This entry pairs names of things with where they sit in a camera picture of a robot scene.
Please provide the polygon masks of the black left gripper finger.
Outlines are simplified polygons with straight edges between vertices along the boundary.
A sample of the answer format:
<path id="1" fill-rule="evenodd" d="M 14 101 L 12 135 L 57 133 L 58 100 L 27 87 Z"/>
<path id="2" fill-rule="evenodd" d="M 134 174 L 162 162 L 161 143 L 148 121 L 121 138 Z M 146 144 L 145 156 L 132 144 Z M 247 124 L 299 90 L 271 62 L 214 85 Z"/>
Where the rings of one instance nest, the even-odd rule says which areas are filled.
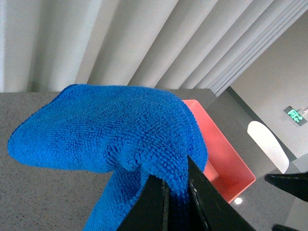
<path id="1" fill-rule="evenodd" d="M 253 231 L 229 205 L 196 163 L 188 157 L 190 219 L 192 231 Z"/>
<path id="2" fill-rule="evenodd" d="M 119 231 L 167 231 L 169 187 L 150 175 L 137 202 L 118 227 Z"/>

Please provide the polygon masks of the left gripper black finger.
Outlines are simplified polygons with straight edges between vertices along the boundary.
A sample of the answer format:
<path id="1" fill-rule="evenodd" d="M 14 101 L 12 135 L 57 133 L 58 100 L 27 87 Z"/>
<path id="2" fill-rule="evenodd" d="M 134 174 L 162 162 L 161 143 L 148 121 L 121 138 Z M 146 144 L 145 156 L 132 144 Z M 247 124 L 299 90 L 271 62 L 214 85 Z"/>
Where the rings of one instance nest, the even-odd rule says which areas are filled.
<path id="1" fill-rule="evenodd" d="M 271 185 L 299 198 L 308 201 L 308 173 L 267 174 L 265 181 Z"/>

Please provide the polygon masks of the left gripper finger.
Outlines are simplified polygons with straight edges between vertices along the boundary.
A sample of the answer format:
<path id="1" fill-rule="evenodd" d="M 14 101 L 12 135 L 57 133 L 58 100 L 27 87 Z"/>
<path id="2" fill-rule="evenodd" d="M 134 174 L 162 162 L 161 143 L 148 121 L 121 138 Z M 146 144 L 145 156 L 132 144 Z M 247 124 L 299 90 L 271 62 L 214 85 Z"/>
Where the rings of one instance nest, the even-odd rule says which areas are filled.
<path id="1" fill-rule="evenodd" d="M 284 225 L 280 225 L 280 224 L 275 224 L 272 226 L 271 228 L 272 231 L 299 231 L 297 229 L 288 227 L 288 226 L 284 226 Z"/>

